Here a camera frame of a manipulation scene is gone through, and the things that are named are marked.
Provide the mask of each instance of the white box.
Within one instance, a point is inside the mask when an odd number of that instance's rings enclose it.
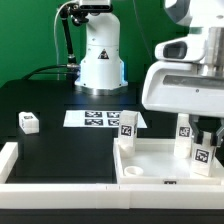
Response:
[[[118,184],[221,185],[224,168],[215,158],[212,176],[191,172],[191,158],[174,156],[174,139],[136,139],[135,155],[122,158],[118,139],[114,139],[114,162]],[[126,167],[141,168],[140,175],[124,174]]]
[[[39,132],[39,120],[31,112],[19,113],[19,126],[25,134],[34,134]]]

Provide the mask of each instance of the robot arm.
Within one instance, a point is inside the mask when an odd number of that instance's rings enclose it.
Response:
[[[168,16],[189,26],[186,37],[156,46],[159,62],[148,71],[142,102],[146,109],[191,114],[194,142],[201,143],[200,116],[221,118],[211,145],[224,134],[224,1],[166,0]]]

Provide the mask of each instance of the white tray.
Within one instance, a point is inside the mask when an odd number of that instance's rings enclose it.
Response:
[[[135,155],[121,158],[118,139],[114,140],[114,161],[118,184],[201,184],[221,185],[224,168],[215,158],[212,176],[205,177],[190,171],[191,158],[178,159],[173,155],[173,139],[137,139]],[[126,176],[126,167],[139,167],[143,175]]]

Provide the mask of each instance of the small white block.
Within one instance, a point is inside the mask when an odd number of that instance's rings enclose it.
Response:
[[[39,132],[39,120],[29,112],[19,113],[19,126],[25,134],[33,134]]]

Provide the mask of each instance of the circular hole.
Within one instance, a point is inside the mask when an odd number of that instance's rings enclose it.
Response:
[[[143,169],[138,166],[128,166],[124,169],[124,175],[129,177],[142,176]]]

